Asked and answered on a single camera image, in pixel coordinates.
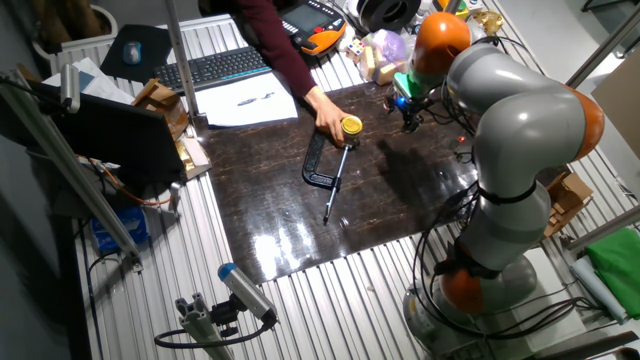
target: orange controller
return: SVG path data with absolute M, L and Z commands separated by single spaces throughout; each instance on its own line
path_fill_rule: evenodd
M 324 54 L 333 48 L 347 25 L 340 13 L 313 0 L 281 11 L 280 18 L 294 45 L 309 55 Z

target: computer mouse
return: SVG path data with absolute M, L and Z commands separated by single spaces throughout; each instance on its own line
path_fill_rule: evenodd
M 140 45 L 137 41 L 130 41 L 124 46 L 122 51 L 122 60 L 127 65 L 138 65 L 142 61 L 142 54 L 140 53 Z

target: keyboard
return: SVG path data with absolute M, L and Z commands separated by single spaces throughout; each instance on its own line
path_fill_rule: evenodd
M 197 90 L 225 85 L 267 73 L 271 68 L 260 53 L 249 46 L 189 60 L 191 79 Z M 153 69 L 160 83 L 174 92 L 184 95 L 177 64 L 167 64 Z

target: maroon sleeve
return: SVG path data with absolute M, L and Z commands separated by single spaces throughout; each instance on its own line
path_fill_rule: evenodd
M 300 54 L 293 48 L 282 27 L 282 20 L 269 0 L 235 0 L 256 33 L 262 53 L 280 72 L 294 95 L 304 97 L 316 84 Z

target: yellow cap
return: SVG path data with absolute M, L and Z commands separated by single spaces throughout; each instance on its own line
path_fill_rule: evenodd
M 355 116 L 342 119 L 342 131 L 349 135 L 358 135 L 362 131 L 362 121 Z

